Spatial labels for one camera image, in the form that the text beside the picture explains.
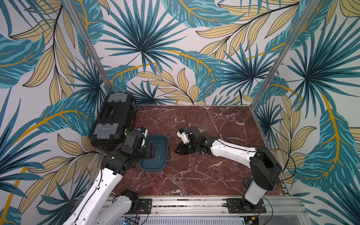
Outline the teal plastic storage tray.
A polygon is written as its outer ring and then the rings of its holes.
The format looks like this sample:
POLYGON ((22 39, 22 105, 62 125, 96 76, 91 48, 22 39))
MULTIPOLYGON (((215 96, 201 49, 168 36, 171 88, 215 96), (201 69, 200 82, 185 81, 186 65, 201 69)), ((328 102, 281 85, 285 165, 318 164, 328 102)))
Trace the teal plastic storage tray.
POLYGON ((155 157, 153 159, 141 159, 140 168, 144 171, 160 172, 167 164, 168 155, 168 138, 165 135, 155 134, 148 135, 146 145, 153 144, 156 147, 155 157))

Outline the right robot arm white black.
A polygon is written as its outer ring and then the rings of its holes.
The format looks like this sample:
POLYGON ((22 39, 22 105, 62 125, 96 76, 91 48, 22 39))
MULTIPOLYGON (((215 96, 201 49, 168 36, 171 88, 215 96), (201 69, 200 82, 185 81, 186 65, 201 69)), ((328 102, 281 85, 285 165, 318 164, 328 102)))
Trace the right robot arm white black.
POLYGON ((257 205, 267 192, 272 191, 282 172, 282 166, 266 147, 244 147, 220 138, 205 137, 197 127, 180 129, 177 136, 181 139, 174 151, 178 155, 208 154, 230 159, 250 168, 253 180, 243 197, 248 204, 257 205))

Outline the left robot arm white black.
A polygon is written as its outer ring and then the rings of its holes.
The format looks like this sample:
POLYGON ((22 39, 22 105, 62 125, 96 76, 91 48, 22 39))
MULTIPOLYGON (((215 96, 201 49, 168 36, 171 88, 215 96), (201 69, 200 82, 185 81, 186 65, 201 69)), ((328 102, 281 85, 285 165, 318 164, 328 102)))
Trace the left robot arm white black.
POLYGON ((101 212, 101 209, 128 170, 135 169, 142 159, 155 157, 156 148, 146 145, 147 134, 145 127, 130 131, 122 143, 105 155, 93 185, 65 221, 66 225, 110 225, 126 213, 138 212, 141 208, 139 195, 128 189, 121 192, 105 211, 101 212))

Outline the black plastic toolbox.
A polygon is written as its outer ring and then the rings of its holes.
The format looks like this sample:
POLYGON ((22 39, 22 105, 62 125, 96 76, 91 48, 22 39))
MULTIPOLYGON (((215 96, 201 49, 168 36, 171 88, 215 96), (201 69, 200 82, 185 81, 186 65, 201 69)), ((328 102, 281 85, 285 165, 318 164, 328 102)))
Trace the black plastic toolbox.
POLYGON ((89 134, 91 145, 104 151, 113 150, 131 130, 136 113, 137 104, 132 94, 108 95, 89 134))

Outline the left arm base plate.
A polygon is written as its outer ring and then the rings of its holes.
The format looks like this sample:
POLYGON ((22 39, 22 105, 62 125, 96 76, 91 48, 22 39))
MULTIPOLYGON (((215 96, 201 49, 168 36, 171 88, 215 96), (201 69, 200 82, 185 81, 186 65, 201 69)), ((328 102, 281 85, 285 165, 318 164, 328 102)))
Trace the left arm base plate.
POLYGON ((132 215, 150 214, 152 211, 152 202, 153 200, 151 198, 136 199, 134 202, 132 202, 131 208, 127 212, 127 214, 132 214, 132 215))

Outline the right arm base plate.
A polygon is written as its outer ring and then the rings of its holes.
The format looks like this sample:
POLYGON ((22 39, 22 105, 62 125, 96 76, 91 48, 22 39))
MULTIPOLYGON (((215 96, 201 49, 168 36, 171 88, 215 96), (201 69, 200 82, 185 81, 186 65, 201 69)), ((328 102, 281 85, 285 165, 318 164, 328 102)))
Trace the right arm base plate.
POLYGON ((266 208, 263 199, 253 205, 244 198, 228 198, 223 204, 228 209, 230 214, 262 214, 266 213, 266 208))

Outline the aluminium mounting rail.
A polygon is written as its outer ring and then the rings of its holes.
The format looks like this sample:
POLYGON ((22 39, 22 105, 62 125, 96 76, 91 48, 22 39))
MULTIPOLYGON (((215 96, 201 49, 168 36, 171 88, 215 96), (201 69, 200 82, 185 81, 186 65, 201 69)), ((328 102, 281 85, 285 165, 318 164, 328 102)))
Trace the aluminium mounting rail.
MULTIPOLYGON (((187 222, 198 218, 200 221, 208 220, 210 224, 215 223, 216 217, 224 220, 237 217, 242 224, 246 224, 245 218, 256 217, 261 225, 310 225, 310 216, 305 209, 301 199, 296 196, 264 196, 262 197, 266 213, 262 214, 230 214, 223 206, 228 198, 241 198, 240 196, 139 196, 140 198, 151 198, 152 208, 150 214, 132 215, 125 214, 121 217, 140 216, 141 224, 151 224, 155 219, 181 218, 187 222)), ((112 205, 108 198, 101 212, 112 205)))

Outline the left aluminium frame post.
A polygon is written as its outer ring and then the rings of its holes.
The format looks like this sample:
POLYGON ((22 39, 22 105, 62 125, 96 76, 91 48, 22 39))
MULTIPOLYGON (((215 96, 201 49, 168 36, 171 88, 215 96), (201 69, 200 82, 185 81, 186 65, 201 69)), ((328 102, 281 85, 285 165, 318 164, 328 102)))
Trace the left aluminium frame post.
POLYGON ((114 89, 110 84, 110 80, 107 76, 107 73, 103 67, 103 64, 100 61, 100 58, 98 57, 95 46, 92 43, 88 31, 86 30, 85 23, 82 22, 81 16, 77 11, 74 2, 70 0, 64 0, 63 3, 75 27, 77 28, 79 35, 84 42, 85 48, 88 50, 89 56, 92 58, 93 63, 95 64, 95 67, 98 70, 99 75, 102 78, 105 87, 107 88, 110 94, 114 94, 114 89))

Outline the aluminium frame post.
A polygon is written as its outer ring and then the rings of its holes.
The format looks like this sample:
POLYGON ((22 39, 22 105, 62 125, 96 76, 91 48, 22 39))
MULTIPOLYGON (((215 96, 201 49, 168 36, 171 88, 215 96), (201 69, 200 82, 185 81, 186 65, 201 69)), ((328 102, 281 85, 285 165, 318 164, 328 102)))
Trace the aluminium frame post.
POLYGON ((316 9, 320 1, 309 1, 304 9, 304 13, 299 16, 299 21, 295 24, 294 30, 290 33, 288 40, 286 41, 284 47, 280 51, 278 57, 276 58, 269 74, 264 79, 262 86, 259 88, 256 97, 254 98, 253 103, 250 105, 250 109, 253 112, 256 107, 259 105, 261 97, 264 95, 267 87, 275 76, 279 66, 281 65, 283 59, 286 57, 288 52, 291 50, 291 47, 294 45, 296 39, 300 36, 303 28, 306 26, 308 19, 311 17, 313 11, 316 9))
POLYGON ((110 80, 107 76, 107 73, 103 67, 103 64, 100 61, 100 58, 98 57, 95 46, 92 43, 88 31, 86 30, 85 23, 82 22, 81 16, 77 11, 74 2, 70 0, 64 0, 63 3, 75 27, 77 28, 79 35, 84 42, 85 48, 88 50, 89 56, 92 58, 93 63, 95 64, 95 67, 98 70, 99 75, 102 78, 105 87, 107 88, 110 94, 114 94, 114 89, 110 84, 110 80))

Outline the right aluminium frame post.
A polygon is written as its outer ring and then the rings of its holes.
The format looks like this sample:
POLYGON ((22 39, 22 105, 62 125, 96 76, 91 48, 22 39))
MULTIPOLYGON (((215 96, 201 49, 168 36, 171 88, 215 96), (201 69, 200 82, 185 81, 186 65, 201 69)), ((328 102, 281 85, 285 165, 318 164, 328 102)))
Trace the right aluminium frame post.
POLYGON ((286 57, 288 52, 291 50, 291 47, 294 45, 296 39, 300 36, 303 28, 306 26, 308 19, 311 17, 313 11, 316 9, 320 1, 309 1, 304 9, 304 13, 299 16, 299 21, 295 24, 294 30, 290 33, 288 40, 286 41, 284 47, 280 51, 278 57, 276 58, 269 74, 264 79, 262 86, 259 88, 256 97, 254 98, 253 103, 250 105, 250 109, 253 112, 256 107, 259 105, 261 97, 264 95, 267 87, 275 76, 279 66, 281 65, 283 59, 286 57))

